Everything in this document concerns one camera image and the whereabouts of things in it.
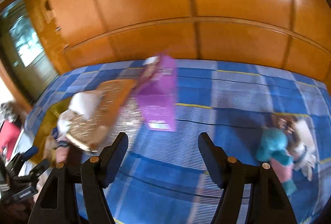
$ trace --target purple bag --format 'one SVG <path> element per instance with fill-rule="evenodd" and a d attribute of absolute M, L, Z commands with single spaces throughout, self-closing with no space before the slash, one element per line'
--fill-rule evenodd
<path fill-rule="evenodd" d="M 175 130 L 176 65 L 169 56 L 148 58 L 138 81 L 136 98 L 145 122 L 152 130 Z"/>

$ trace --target wooden wall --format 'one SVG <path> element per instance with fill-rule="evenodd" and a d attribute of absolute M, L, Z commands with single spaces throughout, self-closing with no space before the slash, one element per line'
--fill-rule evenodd
<path fill-rule="evenodd" d="M 175 58 L 262 64 L 324 81 L 331 77 L 326 0 L 50 2 L 65 40 L 56 47 L 57 61 L 68 69 L 167 52 Z"/>

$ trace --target white label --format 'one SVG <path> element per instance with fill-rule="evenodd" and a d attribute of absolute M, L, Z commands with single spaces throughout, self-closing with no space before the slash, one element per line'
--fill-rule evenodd
<path fill-rule="evenodd" d="M 169 124 L 166 123 L 148 123 L 150 128 L 153 129 L 169 129 Z"/>

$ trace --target plaid fabric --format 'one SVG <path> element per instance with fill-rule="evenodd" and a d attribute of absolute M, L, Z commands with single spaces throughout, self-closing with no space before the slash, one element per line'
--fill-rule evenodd
<path fill-rule="evenodd" d="M 52 104 L 92 90 L 119 75 L 136 76 L 142 61 L 99 64 L 57 78 L 29 114 L 26 131 L 36 134 Z M 207 132 L 228 156 L 258 165 L 255 152 L 271 113 L 304 118 L 317 145 L 317 168 L 309 182 L 293 173 L 289 197 L 298 223 L 309 223 L 326 204 L 331 184 L 331 99 L 322 82 L 289 71 L 231 62 L 177 60 L 176 131 L 143 125 L 105 195 L 118 223 L 210 223 L 221 196 L 211 182 L 197 139 Z M 244 223 L 250 185 L 245 186 L 237 223 Z M 77 203 L 86 217 L 82 191 Z"/>

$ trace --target wooden door frame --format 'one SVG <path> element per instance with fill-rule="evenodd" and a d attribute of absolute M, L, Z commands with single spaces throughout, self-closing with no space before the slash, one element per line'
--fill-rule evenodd
<path fill-rule="evenodd" d="M 0 12 L 6 8 L 9 4 L 13 3 L 15 0 L 5 0 L 0 3 Z M 3 80 L 4 84 L 7 86 L 8 90 L 11 92 L 15 98 L 15 102 L 27 113 L 32 110 L 32 105 L 27 101 L 22 92 L 17 88 L 15 83 L 12 81 L 9 76 L 5 66 L 3 65 L 0 59 L 0 77 Z"/>

